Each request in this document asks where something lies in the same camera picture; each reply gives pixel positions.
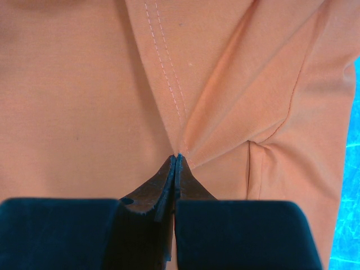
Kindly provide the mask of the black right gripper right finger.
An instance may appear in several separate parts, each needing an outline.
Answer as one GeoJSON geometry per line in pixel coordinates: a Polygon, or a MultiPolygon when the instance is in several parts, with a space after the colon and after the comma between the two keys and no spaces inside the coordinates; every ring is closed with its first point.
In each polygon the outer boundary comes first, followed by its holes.
{"type": "Polygon", "coordinates": [[[218,200],[183,155],[174,187],[179,269],[321,269],[308,221],[295,203],[218,200]]]}

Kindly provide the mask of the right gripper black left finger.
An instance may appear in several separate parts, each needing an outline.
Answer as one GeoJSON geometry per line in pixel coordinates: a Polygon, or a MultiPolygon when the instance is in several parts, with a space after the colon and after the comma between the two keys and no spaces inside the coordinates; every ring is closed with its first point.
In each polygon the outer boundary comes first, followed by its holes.
{"type": "Polygon", "coordinates": [[[165,269],[176,158],[121,199],[18,197],[1,203],[2,269],[165,269]]]}

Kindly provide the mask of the orange t-shirt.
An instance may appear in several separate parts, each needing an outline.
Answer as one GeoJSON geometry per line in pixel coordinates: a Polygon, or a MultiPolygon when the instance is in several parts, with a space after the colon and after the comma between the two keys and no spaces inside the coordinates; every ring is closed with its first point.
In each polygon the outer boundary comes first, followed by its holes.
{"type": "Polygon", "coordinates": [[[1,199],[121,197],[171,154],[290,200],[328,268],[358,1],[2,1],[1,199]]]}

